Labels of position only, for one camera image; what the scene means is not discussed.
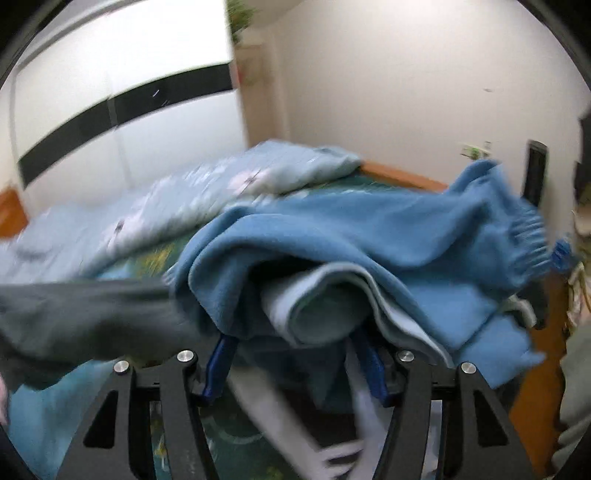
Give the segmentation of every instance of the gray cloth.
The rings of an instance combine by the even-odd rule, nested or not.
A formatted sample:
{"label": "gray cloth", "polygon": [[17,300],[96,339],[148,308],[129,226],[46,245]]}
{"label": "gray cloth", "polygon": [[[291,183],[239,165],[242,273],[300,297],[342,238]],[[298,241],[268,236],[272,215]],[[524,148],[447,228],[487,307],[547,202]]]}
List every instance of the gray cloth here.
{"label": "gray cloth", "polygon": [[340,341],[372,316],[393,345],[453,366],[449,353],[354,263],[330,262],[268,283],[261,304],[277,333],[295,348]]}
{"label": "gray cloth", "polygon": [[0,284],[92,278],[141,248],[204,225],[237,200],[336,180],[360,163],[337,148],[268,141],[99,207],[51,208],[15,239],[0,241]]}
{"label": "gray cloth", "polygon": [[552,464],[560,470],[591,423],[591,325],[577,328],[566,342],[560,366],[566,379],[560,421],[567,429],[558,438],[560,448]]}
{"label": "gray cloth", "polygon": [[0,288],[0,371],[12,391],[48,387],[91,359],[160,362],[198,340],[158,279]]}

